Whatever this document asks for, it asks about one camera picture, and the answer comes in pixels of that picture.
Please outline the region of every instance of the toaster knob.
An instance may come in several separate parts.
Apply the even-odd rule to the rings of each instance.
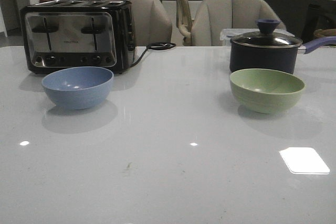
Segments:
[[[55,56],[52,55],[46,55],[45,57],[46,65],[54,65],[56,63]]]
[[[100,64],[100,62],[101,62],[101,57],[100,57],[99,55],[95,55],[95,56],[93,56],[93,57],[92,57],[92,62],[93,62],[93,64],[95,64],[95,65]]]

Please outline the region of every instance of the beige chair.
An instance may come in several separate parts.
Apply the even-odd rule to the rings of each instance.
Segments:
[[[224,28],[258,28],[257,19],[280,18],[264,0],[204,0],[192,27],[194,46],[221,46]],[[277,28],[286,29],[281,22]]]
[[[171,41],[173,25],[160,0],[128,1],[132,3],[137,46]]]
[[[193,21],[191,18],[188,0],[176,0],[176,27],[184,36],[183,45],[191,46],[191,29]]]

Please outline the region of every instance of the toaster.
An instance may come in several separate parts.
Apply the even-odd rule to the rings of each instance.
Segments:
[[[123,73],[134,62],[129,1],[54,0],[20,11],[28,69],[97,66]]]

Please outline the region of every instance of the blue bowl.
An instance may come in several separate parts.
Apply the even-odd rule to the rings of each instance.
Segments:
[[[113,72],[106,68],[67,68],[45,76],[42,86],[57,106],[82,110],[106,99],[112,88],[113,77]]]

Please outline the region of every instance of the bowl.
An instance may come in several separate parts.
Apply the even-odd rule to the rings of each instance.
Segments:
[[[274,114],[293,107],[301,98],[304,82],[278,70],[250,68],[231,73],[235,99],[250,110]]]
[[[82,110],[106,99],[112,88],[113,77],[113,72],[106,68],[67,68],[45,76],[42,86],[57,106]]]

